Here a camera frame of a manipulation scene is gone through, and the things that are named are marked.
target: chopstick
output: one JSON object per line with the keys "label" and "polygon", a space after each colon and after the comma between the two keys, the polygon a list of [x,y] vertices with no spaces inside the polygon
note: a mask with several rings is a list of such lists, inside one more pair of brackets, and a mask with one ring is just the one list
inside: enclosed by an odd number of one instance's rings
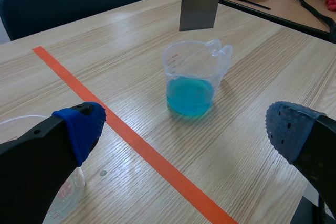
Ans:
{"label": "chopstick", "polygon": [[256,4],[252,1],[249,1],[249,0],[239,0],[239,1],[242,1],[242,2],[245,2],[245,3],[248,3],[248,4],[251,4],[251,5],[254,5],[254,6],[258,6],[260,8],[263,8],[263,9],[266,9],[266,10],[271,10],[271,8],[267,7],[267,6],[264,6],[264,5],[259,5],[259,4]]}

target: orange tape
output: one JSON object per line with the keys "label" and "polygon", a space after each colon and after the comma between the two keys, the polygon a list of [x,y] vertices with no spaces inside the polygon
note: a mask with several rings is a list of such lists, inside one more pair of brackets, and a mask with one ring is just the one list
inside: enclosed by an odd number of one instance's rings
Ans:
{"label": "orange tape", "polygon": [[102,101],[74,77],[43,47],[33,51],[84,101],[100,103],[106,109],[106,123],[147,161],[169,184],[187,199],[211,223],[237,223],[204,192],[161,156],[141,136],[114,114]]}

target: wooden table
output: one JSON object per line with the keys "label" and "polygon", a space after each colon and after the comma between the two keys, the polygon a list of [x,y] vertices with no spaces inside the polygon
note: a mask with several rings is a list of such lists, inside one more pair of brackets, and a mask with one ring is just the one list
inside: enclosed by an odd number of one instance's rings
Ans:
{"label": "wooden table", "polygon": [[[0,121],[82,102],[31,50],[43,46],[237,222],[289,223],[307,181],[270,145],[265,113],[285,100],[336,117],[336,45],[224,5],[213,29],[179,32],[180,7],[144,0],[1,45]],[[178,115],[161,53],[211,39],[233,45],[232,67],[208,114]],[[107,125],[82,169],[66,223],[209,223]]]}
{"label": "wooden table", "polygon": [[[220,0],[221,4],[242,10],[275,23],[326,39],[329,27],[316,19],[298,0],[249,0],[271,8],[266,10],[239,0]],[[321,14],[336,21],[336,12],[327,9],[324,0],[305,0]]]}

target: blue liquid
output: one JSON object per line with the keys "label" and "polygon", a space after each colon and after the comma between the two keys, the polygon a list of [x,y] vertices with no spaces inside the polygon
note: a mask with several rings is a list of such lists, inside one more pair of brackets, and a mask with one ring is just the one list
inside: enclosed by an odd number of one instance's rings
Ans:
{"label": "blue liquid", "polygon": [[179,77],[167,85],[168,104],[185,115],[200,115],[212,105],[214,89],[210,82]]}

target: black cable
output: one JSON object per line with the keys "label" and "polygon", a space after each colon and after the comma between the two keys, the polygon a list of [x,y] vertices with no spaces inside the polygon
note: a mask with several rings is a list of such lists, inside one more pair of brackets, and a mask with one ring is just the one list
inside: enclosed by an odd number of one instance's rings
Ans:
{"label": "black cable", "polygon": [[317,224],[325,224],[326,220],[326,213],[324,208],[324,200],[319,195],[319,203],[317,206]]}
{"label": "black cable", "polygon": [[332,18],[324,16],[323,14],[319,13],[314,7],[309,5],[306,1],[304,0],[299,0],[299,1],[301,3],[301,6],[307,9],[318,20],[326,23],[329,26],[330,32],[328,36],[328,41],[336,44],[336,23],[335,21]]}

